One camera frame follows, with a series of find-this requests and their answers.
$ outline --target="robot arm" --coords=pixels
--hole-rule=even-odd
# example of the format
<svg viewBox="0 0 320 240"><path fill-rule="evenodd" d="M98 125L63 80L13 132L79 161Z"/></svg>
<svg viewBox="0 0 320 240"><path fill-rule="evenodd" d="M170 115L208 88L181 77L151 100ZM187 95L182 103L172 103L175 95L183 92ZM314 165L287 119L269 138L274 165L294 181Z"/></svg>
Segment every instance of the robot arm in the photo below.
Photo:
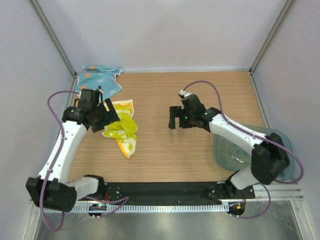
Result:
<svg viewBox="0 0 320 240"><path fill-rule="evenodd" d="M244 149L251 156L251 167L235 172L225 181L229 185L231 193L235 189L242 190L257 183L269 185L289 166L288 155L283 150L253 137L268 138L283 145L277 134L265 135L253 131L230 118L225 121L220 110L214 107L206 109L195 94L181 91L179 96L182 98L182 106L171 106L169 109L170 129L176 128L175 118L179 118L179 127L183 129L198 127L221 135ZM229 123L253 133L252 136L234 128Z"/></svg>
<svg viewBox="0 0 320 240"><path fill-rule="evenodd" d="M83 89L78 106L70 106L64 111L62 117L62 125L65 132L64 144L51 169L47 181L48 184L45 187L43 200L45 208L69 212L77 200L90 194L97 193L100 195L104 193L104 179L100 176L85 175L80 180L68 183L72 160L89 127L95 133L103 130L106 125L120 120L111 100L108 98L104 102L100 91ZM26 188L37 207L40 203L40 193L45 176L58 151L60 142L61 133L38 177L29 177L26 182Z"/></svg>

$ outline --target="transparent plastic container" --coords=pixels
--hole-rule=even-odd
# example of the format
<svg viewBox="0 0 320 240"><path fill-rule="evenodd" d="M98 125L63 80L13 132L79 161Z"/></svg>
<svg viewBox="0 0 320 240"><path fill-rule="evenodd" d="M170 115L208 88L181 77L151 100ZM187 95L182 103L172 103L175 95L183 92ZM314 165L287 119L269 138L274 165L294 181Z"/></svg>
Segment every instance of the transparent plastic container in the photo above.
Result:
<svg viewBox="0 0 320 240"><path fill-rule="evenodd" d="M271 133L278 134L283 142L283 145L292 151L292 146L289 138L282 132L270 128L244 125L245 127L254 131L270 135ZM251 166L251 157L242 148L224 138L223 136L214 135L213 140L213 156L217 164L229 171L235 172L238 170L245 169ZM294 158L289 155L290 166L283 171L282 174L277 178L278 180L286 180L291 177L295 169Z"/></svg>

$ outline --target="towel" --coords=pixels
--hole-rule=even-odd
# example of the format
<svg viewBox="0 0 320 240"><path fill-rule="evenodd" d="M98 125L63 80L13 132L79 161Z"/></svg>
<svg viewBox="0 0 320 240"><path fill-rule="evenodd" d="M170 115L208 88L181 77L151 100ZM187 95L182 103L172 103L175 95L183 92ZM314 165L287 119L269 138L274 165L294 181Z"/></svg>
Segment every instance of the towel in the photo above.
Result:
<svg viewBox="0 0 320 240"><path fill-rule="evenodd" d="M131 100L112 102L120 121L115 121L104 127L103 136L116 139L122 153L130 158L136 151L138 131L137 123L132 119L134 103Z"/></svg>
<svg viewBox="0 0 320 240"><path fill-rule="evenodd" d="M122 69L96 65L85 65L83 69L85 72L79 75L75 86L77 92L81 93L82 89L100 90L105 100L122 90L116 82L116 76L123 72Z"/></svg>

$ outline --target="wooden surface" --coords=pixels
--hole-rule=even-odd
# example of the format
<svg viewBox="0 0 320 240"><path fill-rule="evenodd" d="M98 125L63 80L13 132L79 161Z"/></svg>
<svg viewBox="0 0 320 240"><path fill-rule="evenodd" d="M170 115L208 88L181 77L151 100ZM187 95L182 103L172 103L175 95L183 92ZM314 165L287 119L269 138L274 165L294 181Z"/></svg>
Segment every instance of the wooden surface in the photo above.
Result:
<svg viewBox="0 0 320 240"><path fill-rule="evenodd" d="M126 158L115 139L89 130L72 162L69 181L85 174L103 176L106 182L224 181L232 172L215 162L212 134L199 128L168 128L169 107L179 106L179 91L196 80L216 85L228 117L264 126L247 72L123 73L117 78L123 90L112 100L133 99L138 124L135 154ZM188 91L206 108L219 108L208 84L198 83Z"/></svg>

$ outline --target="metal frame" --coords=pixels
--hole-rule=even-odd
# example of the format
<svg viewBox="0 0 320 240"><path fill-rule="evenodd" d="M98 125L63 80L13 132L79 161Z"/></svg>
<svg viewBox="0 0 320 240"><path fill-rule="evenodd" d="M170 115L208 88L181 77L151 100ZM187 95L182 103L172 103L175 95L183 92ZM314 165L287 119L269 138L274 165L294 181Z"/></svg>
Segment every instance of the metal frame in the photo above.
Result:
<svg viewBox="0 0 320 240"><path fill-rule="evenodd" d="M272 43L273 39L276 37L279 29L281 28L286 17L290 13L295 2L296 2L296 0L287 0L285 2L285 4L283 5L283 8L281 9L277 19L275 20L268 36L266 37L264 43L262 44L262 47L260 48L258 55L256 56L255 60L253 61L252 67L249 70L250 73L253 73L257 69L257 66L258 66L260 60L264 56L266 50L268 49L268 47Z"/></svg>
<svg viewBox="0 0 320 240"><path fill-rule="evenodd" d="M272 183L266 186L271 195L272 201L304 201L302 192L298 184L284 185ZM266 202L269 201L266 190L261 185L254 185L254 199L247 199L247 202ZM234 199L222 200L222 202L234 202Z"/></svg>
<svg viewBox="0 0 320 240"><path fill-rule="evenodd" d="M36 207L32 201L29 203L28 208L30 211L30 218L29 218L29 222L28 222L26 229L25 229L25 232L24 232L23 240L31 240L31 239L35 238L38 223L40 221L39 208Z"/></svg>
<svg viewBox="0 0 320 240"><path fill-rule="evenodd" d="M39 5L37 0L29 0L33 10L35 11L35 14L38 16L40 22L42 23L46 33L48 34L49 38L51 39L53 45L55 46L57 52L61 56L65 66L68 68L70 74L75 78L77 73L74 70L71 62L69 61L69 58L62 47L60 41L58 40L53 28L51 27L44 11L42 10L41 6Z"/></svg>
<svg viewBox="0 0 320 240"><path fill-rule="evenodd" d="M126 70L127 74L135 73L201 73L201 72L247 72L249 67L240 68L174 68L174 69L146 69L146 70Z"/></svg>
<svg viewBox="0 0 320 240"><path fill-rule="evenodd" d="M298 223L303 239L316 239L316 236L310 227L308 213L306 212L307 203L305 201L291 201L295 219Z"/></svg>

